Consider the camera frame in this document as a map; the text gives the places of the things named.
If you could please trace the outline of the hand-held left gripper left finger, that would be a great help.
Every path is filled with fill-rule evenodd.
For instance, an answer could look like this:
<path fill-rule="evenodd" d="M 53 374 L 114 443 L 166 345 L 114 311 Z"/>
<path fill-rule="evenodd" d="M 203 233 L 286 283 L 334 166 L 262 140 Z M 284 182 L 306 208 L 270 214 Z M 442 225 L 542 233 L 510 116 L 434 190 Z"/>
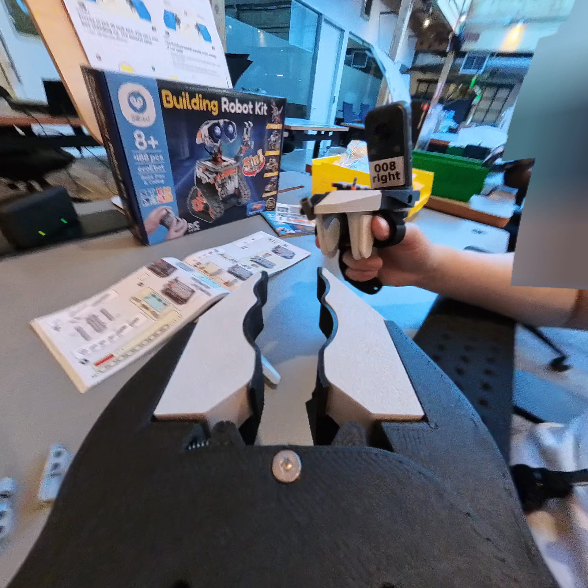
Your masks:
<path fill-rule="evenodd" d="M 256 338 L 263 330 L 268 274 L 254 274 L 202 314 L 153 416 L 192 421 L 209 430 L 231 422 L 253 445 L 264 406 L 265 383 Z"/>

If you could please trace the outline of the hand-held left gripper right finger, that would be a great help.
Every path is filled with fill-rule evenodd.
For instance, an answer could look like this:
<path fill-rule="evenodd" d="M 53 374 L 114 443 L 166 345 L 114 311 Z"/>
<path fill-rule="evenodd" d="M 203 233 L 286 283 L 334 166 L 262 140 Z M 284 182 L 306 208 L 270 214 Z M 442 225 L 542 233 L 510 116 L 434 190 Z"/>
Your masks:
<path fill-rule="evenodd" d="M 315 445 L 330 445 L 349 422 L 424 422 L 424 410 L 385 319 L 334 274 L 318 268 L 316 385 L 306 410 Z"/>

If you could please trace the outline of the person's right forearm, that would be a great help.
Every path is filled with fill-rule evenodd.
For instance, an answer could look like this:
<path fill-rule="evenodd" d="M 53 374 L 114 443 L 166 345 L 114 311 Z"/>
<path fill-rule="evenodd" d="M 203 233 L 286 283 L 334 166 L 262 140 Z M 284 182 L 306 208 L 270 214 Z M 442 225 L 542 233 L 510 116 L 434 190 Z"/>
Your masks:
<path fill-rule="evenodd" d="M 514 254 L 432 246 L 422 288 L 537 327 L 587 330 L 587 290 L 513 286 Z"/>

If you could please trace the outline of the grey desk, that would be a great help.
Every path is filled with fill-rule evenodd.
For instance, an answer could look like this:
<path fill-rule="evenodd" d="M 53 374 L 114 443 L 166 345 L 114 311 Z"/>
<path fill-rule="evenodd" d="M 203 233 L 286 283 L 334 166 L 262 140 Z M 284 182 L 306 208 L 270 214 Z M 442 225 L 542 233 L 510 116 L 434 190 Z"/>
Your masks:
<path fill-rule="evenodd" d="M 1 587 L 18 571 L 51 511 L 38 500 L 49 449 L 64 445 L 75 456 L 114 395 L 152 356 L 80 393 L 30 322 L 107 290 L 159 258 L 183 259 L 258 231 L 270 233 L 260 215 L 157 246 L 140 246 L 124 231 L 1 261 L 1 477 L 17 484 L 16 521 L 1 547 Z M 305 402 L 325 339 L 319 328 L 316 269 L 339 273 L 335 261 L 324 261 L 313 237 L 289 241 L 310 256 L 269 279 L 257 342 L 281 382 L 277 389 L 266 386 L 260 445 L 312 444 Z"/>

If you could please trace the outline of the person's right hand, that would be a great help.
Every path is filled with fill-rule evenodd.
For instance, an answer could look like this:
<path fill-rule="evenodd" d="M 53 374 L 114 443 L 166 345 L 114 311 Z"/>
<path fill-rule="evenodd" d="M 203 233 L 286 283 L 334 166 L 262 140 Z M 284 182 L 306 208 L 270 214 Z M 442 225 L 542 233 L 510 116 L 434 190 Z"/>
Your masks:
<path fill-rule="evenodd" d="M 394 246 L 376 249 L 369 258 L 342 255 L 343 273 L 357 282 L 377 278 L 385 286 L 417 286 L 434 290 L 443 246 L 430 241 L 418 226 L 405 225 L 403 240 Z"/>

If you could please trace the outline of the yellow plastic bin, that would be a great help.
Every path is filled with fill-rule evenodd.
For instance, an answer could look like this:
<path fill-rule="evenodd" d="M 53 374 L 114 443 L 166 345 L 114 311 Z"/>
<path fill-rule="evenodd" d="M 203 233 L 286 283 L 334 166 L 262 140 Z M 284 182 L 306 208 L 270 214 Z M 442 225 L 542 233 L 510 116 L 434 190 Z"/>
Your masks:
<path fill-rule="evenodd" d="M 312 194 L 324 194 L 332 189 L 334 182 L 352 183 L 357 178 L 360 186 L 371 186 L 369 173 L 340 166 L 336 162 L 339 155 L 313 159 L 312 161 Z M 432 194 L 435 174 L 420 169 L 413 169 L 413 189 L 420 191 L 420 198 L 413 204 L 407 220 L 412 221 L 429 201 Z"/>

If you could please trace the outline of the clear plastic parts bag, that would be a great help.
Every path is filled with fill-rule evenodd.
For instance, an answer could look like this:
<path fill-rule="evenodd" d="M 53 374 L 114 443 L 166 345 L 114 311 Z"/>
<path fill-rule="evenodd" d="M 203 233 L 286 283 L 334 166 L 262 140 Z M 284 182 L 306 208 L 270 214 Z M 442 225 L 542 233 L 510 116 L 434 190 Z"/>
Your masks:
<path fill-rule="evenodd" d="M 370 166 L 368 155 L 366 141 L 354 139 L 348 143 L 345 152 L 337 157 L 334 164 L 347 169 L 368 173 Z"/>

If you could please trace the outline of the blue sticker sheet booklet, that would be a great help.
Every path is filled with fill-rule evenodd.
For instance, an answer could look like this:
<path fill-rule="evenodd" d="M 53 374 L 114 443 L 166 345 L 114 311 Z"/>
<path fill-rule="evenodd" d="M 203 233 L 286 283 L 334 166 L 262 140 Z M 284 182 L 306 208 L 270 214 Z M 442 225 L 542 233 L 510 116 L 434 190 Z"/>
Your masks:
<path fill-rule="evenodd" d="M 261 216 L 280 238 L 315 235 L 315 222 L 300 212 L 300 206 L 276 203 L 274 210 L 265 210 Z"/>

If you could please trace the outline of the green plastic bin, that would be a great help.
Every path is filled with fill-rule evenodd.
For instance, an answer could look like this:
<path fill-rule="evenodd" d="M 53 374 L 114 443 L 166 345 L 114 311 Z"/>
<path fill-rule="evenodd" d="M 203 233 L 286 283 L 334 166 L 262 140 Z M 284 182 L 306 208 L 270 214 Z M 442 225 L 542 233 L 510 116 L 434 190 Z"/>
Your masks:
<path fill-rule="evenodd" d="M 432 195 L 459 202 L 469 202 L 481 194 L 490 169 L 482 161 L 462 156 L 414 150 L 414 169 L 434 174 Z"/>

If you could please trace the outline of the open instruction booklet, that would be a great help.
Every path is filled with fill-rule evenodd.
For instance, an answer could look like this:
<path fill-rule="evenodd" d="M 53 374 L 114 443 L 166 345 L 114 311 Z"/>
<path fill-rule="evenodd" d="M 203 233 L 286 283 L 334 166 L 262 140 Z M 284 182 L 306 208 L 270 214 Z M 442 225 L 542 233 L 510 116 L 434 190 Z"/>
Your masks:
<path fill-rule="evenodd" d="M 85 393 L 166 342 L 253 275 L 276 275 L 309 256 L 305 249 L 259 231 L 183 260 L 160 258 L 30 325 Z"/>

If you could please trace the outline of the black perforated chair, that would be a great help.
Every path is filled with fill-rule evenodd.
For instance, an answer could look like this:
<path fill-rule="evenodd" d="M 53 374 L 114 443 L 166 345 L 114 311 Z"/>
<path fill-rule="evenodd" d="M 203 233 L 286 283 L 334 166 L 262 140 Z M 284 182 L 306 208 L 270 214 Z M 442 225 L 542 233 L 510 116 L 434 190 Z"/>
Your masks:
<path fill-rule="evenodd" d="M 516 322 L 438 296 L 415 343 L 454 382 L 510 462 Z"/>

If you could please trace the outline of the blue robot kit box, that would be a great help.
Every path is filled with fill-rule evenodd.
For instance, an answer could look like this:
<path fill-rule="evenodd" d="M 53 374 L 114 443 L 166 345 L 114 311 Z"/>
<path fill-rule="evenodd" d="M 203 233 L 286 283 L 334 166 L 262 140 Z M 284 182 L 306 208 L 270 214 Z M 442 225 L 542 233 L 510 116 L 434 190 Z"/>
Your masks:
<path fill-rule="evenodd" d="M 138 241 L 155 245 L 275 209 L 286 98 L 82 72 Z"/>

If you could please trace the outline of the white brick pieces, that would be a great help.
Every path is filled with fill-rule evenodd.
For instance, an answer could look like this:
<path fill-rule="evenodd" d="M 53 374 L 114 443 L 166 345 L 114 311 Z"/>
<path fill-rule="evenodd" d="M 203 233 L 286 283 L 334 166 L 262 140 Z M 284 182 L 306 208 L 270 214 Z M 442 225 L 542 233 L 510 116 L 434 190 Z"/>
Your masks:
<path fill-rule="evenodd" d="M 38 490 L 41 504 L 55 502 L 71 461 L 72 454 L 65 445 L 56 443 L 50 447 Z"/>

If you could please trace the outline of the person's white shirt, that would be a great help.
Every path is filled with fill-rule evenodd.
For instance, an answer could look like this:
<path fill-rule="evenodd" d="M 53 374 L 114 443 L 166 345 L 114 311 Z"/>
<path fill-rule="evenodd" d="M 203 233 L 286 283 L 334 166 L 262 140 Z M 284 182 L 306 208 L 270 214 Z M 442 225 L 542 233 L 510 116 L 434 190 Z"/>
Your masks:
<path fill-rule="evenodd" d="M 587 468 L 587 414 L 566 424 L 512 418 L 511 464 L 572 472 Z M 560 587 L 587 587 L 587 485 L 550 499 L 526 516 L 533 539 Z"/>

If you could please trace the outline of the wooden board with instruction sheet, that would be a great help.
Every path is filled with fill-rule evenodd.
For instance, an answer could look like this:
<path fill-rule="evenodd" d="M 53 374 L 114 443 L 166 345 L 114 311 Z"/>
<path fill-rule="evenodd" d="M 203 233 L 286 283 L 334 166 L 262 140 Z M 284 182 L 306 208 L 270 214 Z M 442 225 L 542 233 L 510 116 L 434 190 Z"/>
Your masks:
<path fill-rule="evenodd" d="M 82 69 L 231 88 L 218 1 L 21 1 L 83 127 L 102 142 Z"/>

